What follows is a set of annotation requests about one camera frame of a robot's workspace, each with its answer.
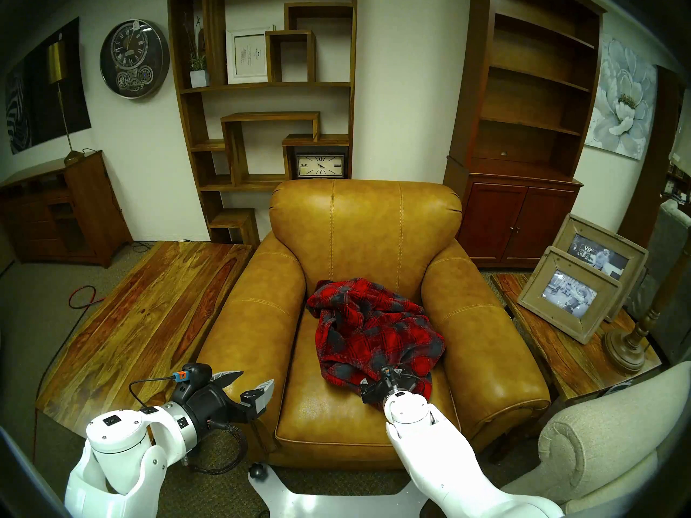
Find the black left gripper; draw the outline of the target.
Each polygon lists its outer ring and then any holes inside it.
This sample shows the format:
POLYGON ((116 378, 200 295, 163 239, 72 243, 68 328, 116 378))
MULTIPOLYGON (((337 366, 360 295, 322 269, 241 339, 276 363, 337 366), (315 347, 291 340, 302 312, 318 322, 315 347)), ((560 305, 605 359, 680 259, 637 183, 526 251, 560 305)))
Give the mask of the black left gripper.
POLYGON ((241 394, 241 402, 232 401, 224 388, 243 375, 243 371, 214 373, 204 363, 186 363, 182 367, 186 381, 176 384, 171 401, 178 404, 190 419, 197 437, 207 437, 216 426, 248 423, 252 414, 262 414, 274 393, 274 379, 241 394))

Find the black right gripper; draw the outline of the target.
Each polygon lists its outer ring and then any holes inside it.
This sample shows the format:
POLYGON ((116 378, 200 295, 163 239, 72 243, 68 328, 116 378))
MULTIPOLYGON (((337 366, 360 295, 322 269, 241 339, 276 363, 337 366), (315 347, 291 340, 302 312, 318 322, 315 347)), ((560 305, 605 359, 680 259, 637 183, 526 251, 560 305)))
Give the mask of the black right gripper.
POLYGON ((367 377, 361 380, 361 399, 366 405, 384 405, 388 398, 399 392, 414 393, 423 378, 405 365, 384 365, 379 370, 379 380, 367 377))

